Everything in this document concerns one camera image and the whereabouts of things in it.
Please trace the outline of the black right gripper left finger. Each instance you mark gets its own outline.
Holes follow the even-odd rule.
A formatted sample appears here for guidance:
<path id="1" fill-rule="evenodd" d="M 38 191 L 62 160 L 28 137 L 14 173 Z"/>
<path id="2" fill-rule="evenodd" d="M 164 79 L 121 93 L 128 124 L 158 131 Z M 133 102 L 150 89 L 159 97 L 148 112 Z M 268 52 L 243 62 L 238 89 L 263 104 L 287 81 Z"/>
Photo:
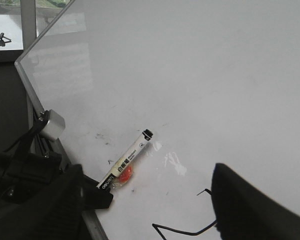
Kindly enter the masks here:
<path id="1" fill-rule="evenodd" d="M 107 209 L 113 195 L 101 191 L 77 164 L 19 209 L 17 240 L 77 240 L 81 224 L 94 240 L 108 239 L 95 210 Z"/>

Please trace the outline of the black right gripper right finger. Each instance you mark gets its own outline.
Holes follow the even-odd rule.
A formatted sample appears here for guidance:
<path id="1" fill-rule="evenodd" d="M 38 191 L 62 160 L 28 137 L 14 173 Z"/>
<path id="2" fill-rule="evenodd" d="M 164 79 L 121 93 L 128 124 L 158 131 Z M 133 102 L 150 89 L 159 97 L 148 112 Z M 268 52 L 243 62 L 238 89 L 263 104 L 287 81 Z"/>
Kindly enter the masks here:
<path id="1" fill-rule="evenodd" d="M 300 240 L 300 216 L 223 163 L 215 165 L 212 205 L 223 240 Z"/>

